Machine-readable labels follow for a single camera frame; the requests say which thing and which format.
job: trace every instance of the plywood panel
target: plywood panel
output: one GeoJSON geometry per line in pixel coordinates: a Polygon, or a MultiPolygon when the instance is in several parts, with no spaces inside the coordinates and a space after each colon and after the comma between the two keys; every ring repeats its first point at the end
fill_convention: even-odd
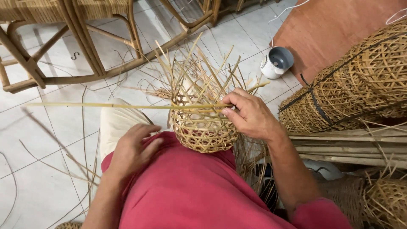
{"type": "Polygon", "coordinates": [[[274,46],[292,52],[295,63],[291,71],[304,84],[300,73],[312,81],[318,71],[404,8],[407,0],[311,0],[291,11],[274,36],[274,46]]]}

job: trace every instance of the bundle of bamboo strips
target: bundle of bamboo strips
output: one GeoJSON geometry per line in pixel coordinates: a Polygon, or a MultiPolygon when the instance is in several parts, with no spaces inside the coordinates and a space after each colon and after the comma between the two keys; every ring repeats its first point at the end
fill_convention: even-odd
{"type": "Polygon", "coordinates": [[[407,169],[407,126],[289,136],[303,159],[407,169]]]}

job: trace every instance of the left hand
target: left hand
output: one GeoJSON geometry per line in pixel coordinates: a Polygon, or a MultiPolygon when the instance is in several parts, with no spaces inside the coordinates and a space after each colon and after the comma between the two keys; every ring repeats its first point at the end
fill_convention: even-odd
{"type": "Polygon", "coordinates": [[[146,148],[143,148],[142,139],[160,129],[160,126],[146,124],[137,124],[130,128],[119,139],[106,172],[118,179],[138,172],[144,164],[150,161],[163,142],[161,138],[154,139],[146,148]]]}

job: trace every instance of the rattan furniture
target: rattan furniture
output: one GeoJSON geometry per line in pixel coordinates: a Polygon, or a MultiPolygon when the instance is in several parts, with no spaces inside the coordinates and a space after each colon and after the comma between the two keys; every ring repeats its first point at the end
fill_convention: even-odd
{"type": "MultiPolygon", "coordinates": [[[[195,22],[187,23],[168,0],[160,1],[185,28],[185,31],[161,46],[164,50],[182,41],[212,19],[212,11],[209,10],[195,22]]],[[[17,93],[36,86],[45,88],[46,85],[52,84],[79,84],[112,77],[120,72],[144,64],[147,60],[155,58],[156,53],[160,53],[159,49],[146,54],[143,53],[134,21],[133,0],[0,0],[0,21],[11,22],[7,31],[0,29],[0,43],[15,58],[7,61],[2,61],[0,58],[0,79],[3,90],[11,93],[17,93]],[[111,34],[85,22],[85,20],[101,18],[123,20],[127,25],[131,40],[111,34]],[[65,22],[66,26],[58,31],[34,55],[29,55],[21,45],[16,35],[16,29],[27,24],[52,22],[65,22]],[[71,30],[94,74],[74,77],[46,77],[38,67],[37,62],[68,30],[71,30]],[[135,49],[137,59],[106,71],[88,30],[130,45],[135,49]],[[4,67],[12,64],[21,64],[28,73],[28,79],[10,84],[4,67]]]]}

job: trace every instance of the woven chair seat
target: woven chair seat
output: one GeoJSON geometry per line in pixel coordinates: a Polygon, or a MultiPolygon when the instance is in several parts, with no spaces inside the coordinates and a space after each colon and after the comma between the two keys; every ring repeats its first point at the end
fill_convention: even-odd
{"type": "MultiPolygon", "coordinates": [[[[78,0],[85,20],[111,18],[128,12],[128,0],[78,0]]],[[[0,21],[63,22],[56,0],[0,0],[0,21]]]]}

